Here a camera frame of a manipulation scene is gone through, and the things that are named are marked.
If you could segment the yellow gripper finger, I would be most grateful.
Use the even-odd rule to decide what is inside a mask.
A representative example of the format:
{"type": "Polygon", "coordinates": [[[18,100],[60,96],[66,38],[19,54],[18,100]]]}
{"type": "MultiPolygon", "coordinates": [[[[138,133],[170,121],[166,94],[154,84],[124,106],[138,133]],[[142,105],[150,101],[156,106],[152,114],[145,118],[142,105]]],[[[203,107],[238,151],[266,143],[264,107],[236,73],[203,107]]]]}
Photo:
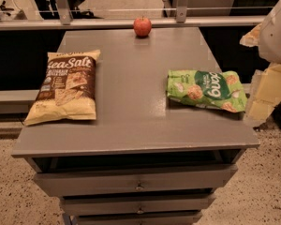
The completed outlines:
{"type": "Polygon", "coordinates": [[[240,39],[240,44],[245,47],[255,47],[259,45],[259,32],[261,24],[256,25],[251,31],[240,39]]]}
{"type": "Polygon", "coordinates": [[[281,102],[281,64],[271,63],[264,71],[256,70],[245,107],[245,121],[266,121],[281,102]]]}

